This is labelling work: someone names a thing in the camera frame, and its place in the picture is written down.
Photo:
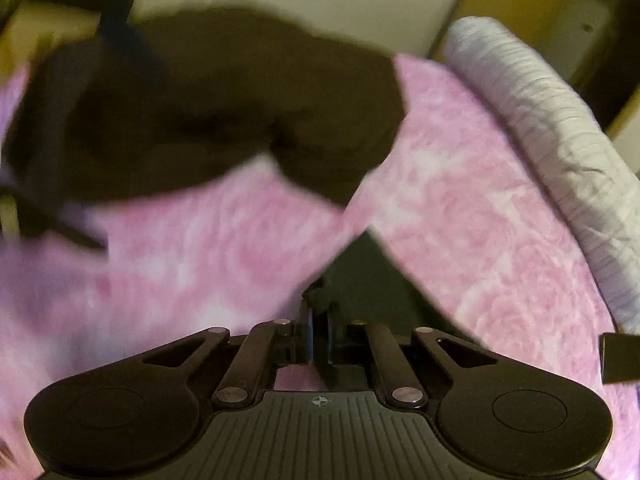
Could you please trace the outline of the black remote control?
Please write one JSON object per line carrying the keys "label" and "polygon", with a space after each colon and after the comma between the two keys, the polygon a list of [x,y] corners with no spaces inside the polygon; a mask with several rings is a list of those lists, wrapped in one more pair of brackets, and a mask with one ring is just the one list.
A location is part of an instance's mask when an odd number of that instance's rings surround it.
{"label": "black remote control", "polygon": [[640,382],[640,336],[604,333],[599,338],[601,378],[605,385]]}

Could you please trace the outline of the black garment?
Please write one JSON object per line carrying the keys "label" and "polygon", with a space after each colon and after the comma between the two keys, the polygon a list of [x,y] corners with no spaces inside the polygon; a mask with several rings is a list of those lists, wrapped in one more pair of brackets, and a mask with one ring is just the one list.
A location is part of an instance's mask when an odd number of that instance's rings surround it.
{"label": "black garment", "polygon": [[406,109],[386,54],[242,6],[109,24],[30,75],[2,145],[21,237],[101,250],[81,207],[190,188],[268,153],[346,206]]}

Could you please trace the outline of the light grey striped pillow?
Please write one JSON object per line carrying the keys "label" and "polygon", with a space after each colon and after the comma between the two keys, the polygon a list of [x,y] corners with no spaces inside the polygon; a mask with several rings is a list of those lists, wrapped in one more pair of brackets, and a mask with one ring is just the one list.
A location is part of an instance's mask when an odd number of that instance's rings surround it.
{"label": "light grey striped pillow", "polygon": [[638,334],[639,180],[590,108],[493,18],[455,21],[444,57],[514,134],[573,231],[617,327]]}

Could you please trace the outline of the pink floral bed blanket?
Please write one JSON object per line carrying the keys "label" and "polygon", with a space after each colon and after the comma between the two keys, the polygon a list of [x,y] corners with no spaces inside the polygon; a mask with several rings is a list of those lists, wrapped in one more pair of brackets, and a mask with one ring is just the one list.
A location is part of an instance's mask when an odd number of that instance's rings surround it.
{"label": "pink floral bed blanket", "polygon": [[455,74],[408,55],[395,64],[406,120],[347,208],[258,156],[198,188],[93,209],[104,255],[56,236],[2,248],[3,478],[40,474],[22,417],[42,388],[209,326],[240,334],[294,315],[367,229],[492,350],[597,391],[614,420],[600,474],[638,477],[637,391],[601,382],[599,337],[613,323],[572,232]]}

